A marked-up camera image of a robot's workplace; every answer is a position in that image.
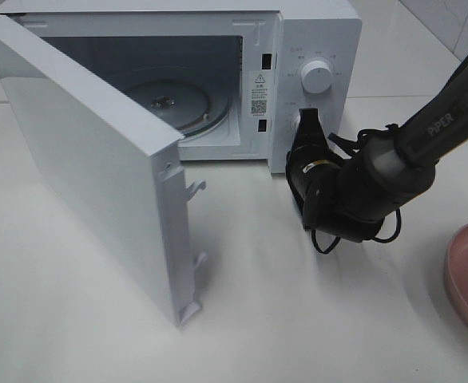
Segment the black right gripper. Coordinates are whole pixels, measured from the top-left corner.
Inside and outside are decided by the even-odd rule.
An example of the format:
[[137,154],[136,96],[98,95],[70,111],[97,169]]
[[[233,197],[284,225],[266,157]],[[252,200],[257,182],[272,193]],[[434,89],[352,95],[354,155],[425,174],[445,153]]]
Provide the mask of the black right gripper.
[[285,176],[296,205],[302,207],[310,187],[335,176],[344,159],[327,144],[319,121],[319,110],[299,110],[299,123],[291,150],[287,154]]

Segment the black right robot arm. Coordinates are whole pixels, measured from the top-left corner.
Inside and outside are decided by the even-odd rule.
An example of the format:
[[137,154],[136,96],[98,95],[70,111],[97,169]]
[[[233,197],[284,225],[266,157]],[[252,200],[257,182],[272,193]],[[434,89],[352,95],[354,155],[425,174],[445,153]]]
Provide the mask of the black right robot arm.
[[325,136],[301,109],[286,178],[302,226],[353,242],[376,240],[384,219],[428,190],[438,161],[468,140],[468,63],[405,124]]

